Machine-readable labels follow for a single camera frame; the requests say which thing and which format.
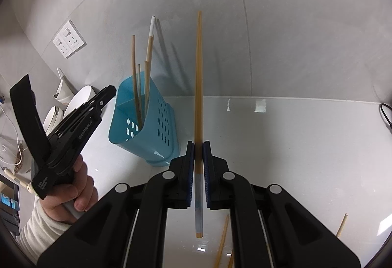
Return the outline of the white sleeved left forearm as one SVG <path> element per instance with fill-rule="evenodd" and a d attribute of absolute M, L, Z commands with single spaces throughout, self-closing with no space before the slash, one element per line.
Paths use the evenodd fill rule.
<path fill-rule="evenodd" d="M 21 251 L 34 264 L 37 264 L 40 255 L 70 228 L 69 224 L 55 221 L 43 210 L 40 202 L 36 200 L 31 217 L 15 238 Z"/>

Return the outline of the person's left hand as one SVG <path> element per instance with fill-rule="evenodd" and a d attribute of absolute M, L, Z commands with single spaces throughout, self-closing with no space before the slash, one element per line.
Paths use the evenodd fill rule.
<path fill-rule="evenodd" d="M 94 180 L 88 176 L 88 168 L 82 155 L 76 159 L 74 166 L 74 181 L 72 184 L 55 186 L 40 205 L 46 215 L 54 221 L 73 224 L 76 218 L 64 207 L 65 203 L 72 202 L 78 212 L 88 211 L 98 201 L 98 190 Z"/>

